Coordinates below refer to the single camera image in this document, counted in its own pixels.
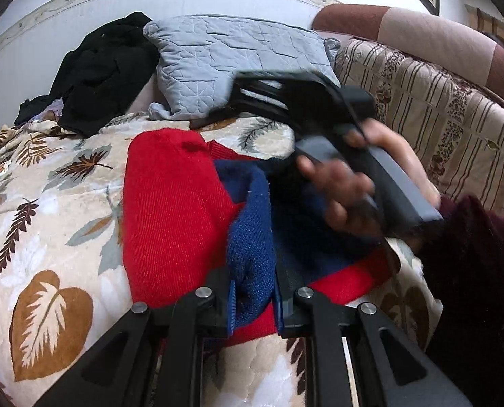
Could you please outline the dark maroon sleeve forearm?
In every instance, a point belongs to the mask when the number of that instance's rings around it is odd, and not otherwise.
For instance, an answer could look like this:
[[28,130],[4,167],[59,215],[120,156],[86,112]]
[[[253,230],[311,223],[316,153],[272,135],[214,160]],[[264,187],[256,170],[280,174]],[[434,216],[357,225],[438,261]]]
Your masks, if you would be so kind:
[[443,306],[426,354],[475,406],[504,406],[504,219],[444,198],[416,254]]

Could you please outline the right hand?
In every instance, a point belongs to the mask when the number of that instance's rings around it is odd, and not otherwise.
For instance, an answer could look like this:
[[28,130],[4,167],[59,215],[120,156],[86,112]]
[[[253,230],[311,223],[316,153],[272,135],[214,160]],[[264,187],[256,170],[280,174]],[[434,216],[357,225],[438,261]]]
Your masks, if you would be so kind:
[[[387,151],[429,204],[439,208],[440,192],[429,181],[419,157],[401,135],[376,119],[366,119],[362,122],[362,130],[349,131],[345,140],[353,147],[370,143]],[[313,163],[307,157],[299,156],[297,166],[327,200],[325,217],[330,227],[355,235],[382,236],[379,224],[358,210],[359,203],[375,192],[374,183],[368,176],[353,172],[340,160]]]

